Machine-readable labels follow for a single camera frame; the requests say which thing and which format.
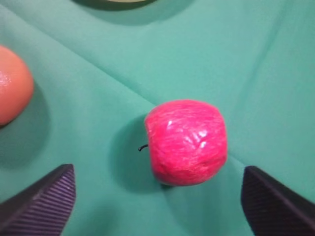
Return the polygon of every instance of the apple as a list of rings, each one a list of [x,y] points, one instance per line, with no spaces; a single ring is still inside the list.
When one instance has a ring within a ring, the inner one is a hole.
[[[162,183],[187,186],[213,177],[227,160],[227,134],[219,110],[177,100],[155,107],[144,120],[151,168]]]
[[[0,126],[25,109],[33,91],[34,82],[27,65],[14,52],[0,46]]]

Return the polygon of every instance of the teal cloth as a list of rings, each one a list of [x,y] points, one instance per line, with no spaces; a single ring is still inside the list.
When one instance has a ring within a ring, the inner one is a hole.
[[[0,130],[0,201],[62,163],[77,181],[64,236],[251,236],[246,165],[315,201],[315,1],[83,3],[0,0],[0,44],[36,83]],[[175,99],[220,109],[229,160],[204,184],[164,189],[137,148],[144,116]]]

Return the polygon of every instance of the ridged rubber pad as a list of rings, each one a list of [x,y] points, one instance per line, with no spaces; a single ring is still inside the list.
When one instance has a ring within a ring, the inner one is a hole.
[[[315,236],[315,205],[257,167],[245,168],[241,202],[256,236]]]
[[[0,235],[59,236],[75,197],[73,166],[61,165],[0,205]]]

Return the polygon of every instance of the orange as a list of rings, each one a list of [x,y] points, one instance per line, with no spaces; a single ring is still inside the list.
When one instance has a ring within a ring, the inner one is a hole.
[[[0,46],[0,125],[9,123],[25,109],[33,91],[32,74],[26,64]]]

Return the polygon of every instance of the apple stem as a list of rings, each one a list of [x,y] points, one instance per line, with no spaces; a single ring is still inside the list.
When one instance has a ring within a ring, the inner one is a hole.
[[[145,144],[143,146],[141,146],[140,148],[138,148],[138,151],[142,151],[142,149],[147,148],[149,145]]]

